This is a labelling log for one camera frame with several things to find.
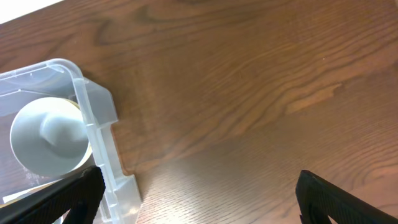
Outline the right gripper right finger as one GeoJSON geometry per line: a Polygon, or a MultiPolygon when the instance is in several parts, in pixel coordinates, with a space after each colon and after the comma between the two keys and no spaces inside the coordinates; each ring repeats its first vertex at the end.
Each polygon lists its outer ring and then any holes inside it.
{"type": "Polygon", "coordinates": [[[309,170],[295,187],[303,224],[397,224],[397,218],[373,207],[309,170]]]}

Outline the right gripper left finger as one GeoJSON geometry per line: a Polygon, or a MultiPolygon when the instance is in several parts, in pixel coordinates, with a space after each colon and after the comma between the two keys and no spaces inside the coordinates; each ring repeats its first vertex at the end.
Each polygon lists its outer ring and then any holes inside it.
{"type": "Polygon", "coordinates": [[[97,166],[85,170],[1,208],[1,223],[93,223],[105,183],[97,166]]]}

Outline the light grey small bowl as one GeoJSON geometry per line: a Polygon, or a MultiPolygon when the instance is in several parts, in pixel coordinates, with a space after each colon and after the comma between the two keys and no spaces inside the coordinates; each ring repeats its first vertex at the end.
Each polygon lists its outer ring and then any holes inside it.
{"type": "Polygon", "coordinates": [[[18,163],[47,177],[62,175],[69,159],[62,152],[65,98],[45,97],[31,101],[16,114],[10,128],[10,145],[18,163]]]}

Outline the clear plastic storage container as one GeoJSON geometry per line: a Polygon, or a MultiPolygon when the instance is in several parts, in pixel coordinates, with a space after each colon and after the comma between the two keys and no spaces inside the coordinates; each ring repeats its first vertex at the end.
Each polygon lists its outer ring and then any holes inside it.
{"type": "Polygon", "coordinates": [[[114,143],[110,92],[56,58],[1,74],[1,206],[31,196],[89,166],[105,190],[95,223],[135,223],[141,196],[114,143]]]}

